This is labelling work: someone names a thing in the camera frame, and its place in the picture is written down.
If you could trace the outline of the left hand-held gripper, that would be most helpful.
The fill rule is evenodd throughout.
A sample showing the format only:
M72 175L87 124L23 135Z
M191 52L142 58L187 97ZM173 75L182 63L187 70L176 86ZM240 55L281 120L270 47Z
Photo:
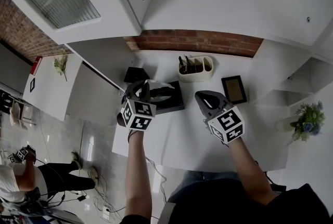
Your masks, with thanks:
M147 80L132 83L126 89L120 109L120 125L130 130L145 131L156 116L156 105L150 100L167 100L170 87L150 90Z

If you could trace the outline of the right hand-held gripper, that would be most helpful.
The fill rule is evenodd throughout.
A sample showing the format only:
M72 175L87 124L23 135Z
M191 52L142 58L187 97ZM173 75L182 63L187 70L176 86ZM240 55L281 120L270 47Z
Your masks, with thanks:
M229 144L245 133L244 118L239 109L222 93L210 90L197 91L195 100L205 117L204 122L210 133L223 144Z

